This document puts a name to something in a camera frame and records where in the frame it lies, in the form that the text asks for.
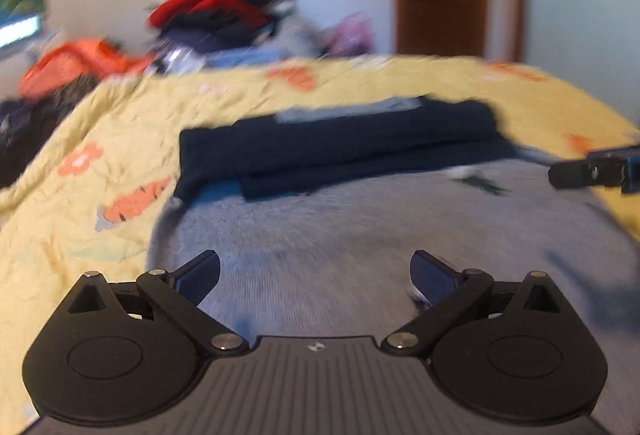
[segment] small logo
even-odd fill
[[[326,348],[326,346],[324,346],[322,343],[319,343],[318,341],[315,341],[308,345],[307,348],[317,354],[318,352],[322,352]]]

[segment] orange clothing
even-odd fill
[[[98,81],[114,74],[139,74],[153,58],[128,57],[104,40],[67,43],[45,54],[22,76],[20,97],[43,98],[81,74],[90,74]]]

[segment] yellow duvet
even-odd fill
[[[179,175],[178,134],[292,106],[375,102],[393,95],[482,98],[519,144],[571,158],[628,144],[637,129],[537,70],[471,58],[370,57],[292,62],[195,76],[109,79],[56,130],[16,185],[0,193],[0,435],[33,416],[22,358],[85,271],[132,281]],[[597,190],[640,238],[640,196]]]

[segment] gray blanket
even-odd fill
[[[250,341],[258,335],[380,341],[416,315],[406,288],[417,249],[498,280],[547,271],[609,362],[596,419],[615,434],[637,435],[638,244],[587,190],[551,188],[546,170],[502,161],[260,202],[212,188],[188,209],[177,199],[168,203],[148,266],[172,271],[214,249],[222,277],[201,308]]]

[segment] folded navy cloth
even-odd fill
[[[309,192],[363,177],[513,158],[493,111],[427,97],[414,110],[281,124],[274,116],[180,134],[175,196],[236,180],[245,198]]]

